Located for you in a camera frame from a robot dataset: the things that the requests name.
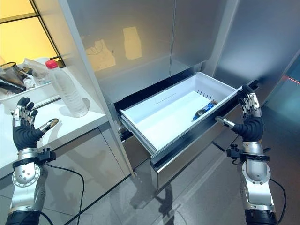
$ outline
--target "robotic forearm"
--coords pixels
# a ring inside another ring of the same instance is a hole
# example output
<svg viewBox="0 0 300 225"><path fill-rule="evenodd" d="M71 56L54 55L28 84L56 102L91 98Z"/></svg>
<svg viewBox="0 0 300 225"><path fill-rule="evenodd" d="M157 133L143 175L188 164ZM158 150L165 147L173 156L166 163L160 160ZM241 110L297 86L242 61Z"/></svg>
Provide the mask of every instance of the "robotic forearm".
<svg viewBox="0 0 300 225"><path fill-rule="evenodd" d="M256 94L248 86L238 92L243 110L244 124L216 117L216 120L229 127L243 138L243 149L231 145L227 156L240 158L238 171L241 177L240 193L243 200L248 225L277 225L275 207L269 189L271 171L266 163L270 158L264 155L261 144L263 119Z"/></svg>
<svg viewBox="0 0 300 225"><path fill-rule="evenodd" d="M13 163L14 194L6 225L34 225L39 223L39 215L45 201L45 181L47 170L45 162L55 160L50 149L39 152L37 141L57 124L52 119L38 129L34 128L37 110L29 98L19 100L13 115L13 139L18 149L18 160Z"/></svg>

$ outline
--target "white countertop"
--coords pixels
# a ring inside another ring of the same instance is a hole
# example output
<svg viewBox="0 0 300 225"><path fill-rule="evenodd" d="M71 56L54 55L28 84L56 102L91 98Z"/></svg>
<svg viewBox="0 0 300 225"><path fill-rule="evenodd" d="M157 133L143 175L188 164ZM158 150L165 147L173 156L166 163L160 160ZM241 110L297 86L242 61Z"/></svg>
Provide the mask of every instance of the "white countertop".
<svg viewBox="0 0 300 225"><path fill-rule="evenodd" d="M91 111L98 106L78 82L74 83L81 96L89 100L90 111L82 117L73 117L61 99L38 108L36 128L50 119L60 120L37 143L38 148L53 150L108 121L105 114ZM0 104L0 178L13 171L12 163L16 160L17 149L13 141L12 115L5 110L3 104Z"/></svg>

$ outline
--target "cabinet door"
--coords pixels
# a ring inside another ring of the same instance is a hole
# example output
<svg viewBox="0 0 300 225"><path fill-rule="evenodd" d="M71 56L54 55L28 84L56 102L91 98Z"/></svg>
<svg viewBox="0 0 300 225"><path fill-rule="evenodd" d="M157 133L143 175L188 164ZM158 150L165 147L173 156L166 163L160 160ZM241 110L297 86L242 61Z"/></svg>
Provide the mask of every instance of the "cabinet door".
<svg viewBox="0 0 300 225"><path fill-rule="evenodd" d="M52 165L79 172L84 177L84 209L125 178L124 173L98 128L56 150ZM79 210L82 181L71 172L47 167L45 208L76 215Z"/></svg>
<svg viewBox="0 0 300 225"><path fill-rule="evenodd" d="M210 58L225 3L225 0L176 1L171 75Z"/></svg>
<svg viewBox="0 0 300 225"><path fill-rule="evenodd" d="M166 79L174 0L68 0L107 103Z"/></svg>

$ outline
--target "white cabinet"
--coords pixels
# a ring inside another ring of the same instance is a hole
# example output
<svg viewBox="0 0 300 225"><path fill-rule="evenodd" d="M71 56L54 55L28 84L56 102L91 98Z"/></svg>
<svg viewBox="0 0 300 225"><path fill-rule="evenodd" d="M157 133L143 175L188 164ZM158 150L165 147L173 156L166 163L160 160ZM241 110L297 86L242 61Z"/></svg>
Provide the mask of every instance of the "white cabinet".
<svg viewBox="0 0 300 225"><path fill-rule="evenodd" d="M59 147L55 152L57 159L51 162L52 165L74 170L84 177L82 209L125 178L98 128ZM43 211L46 214L51 210L59 212L59 217L56 215L55 220L58 224L63 224L79 211L82 181L74 173L48 166L46 168L49 174ZM11 177L7 176L0 181L0 195L5 198L1 201L1 220L6 219L12 194Z"/></svg>

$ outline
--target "white dish rack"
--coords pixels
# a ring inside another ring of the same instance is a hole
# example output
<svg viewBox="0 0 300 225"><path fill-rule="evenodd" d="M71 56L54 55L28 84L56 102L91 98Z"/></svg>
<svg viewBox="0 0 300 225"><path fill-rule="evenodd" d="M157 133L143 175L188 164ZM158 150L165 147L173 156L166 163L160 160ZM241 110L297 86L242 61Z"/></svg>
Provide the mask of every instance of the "white dish rack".
<svg viewBox="0 0 300 225"><path fill-rule="evenodd" d="M35 61L45 63L48 58L40 58ZM18 64L18 67L23 68L23 64ZM34 108L44 105L50 101L56 100L59 97L56 90L51 83L42 84L35 88L31 88L19 94L7 97L3 92L0 92L0 102L4 105L5 112L9 113L15 109L17 102L22 97L30 98L30 101L34 103Z"/></svg>

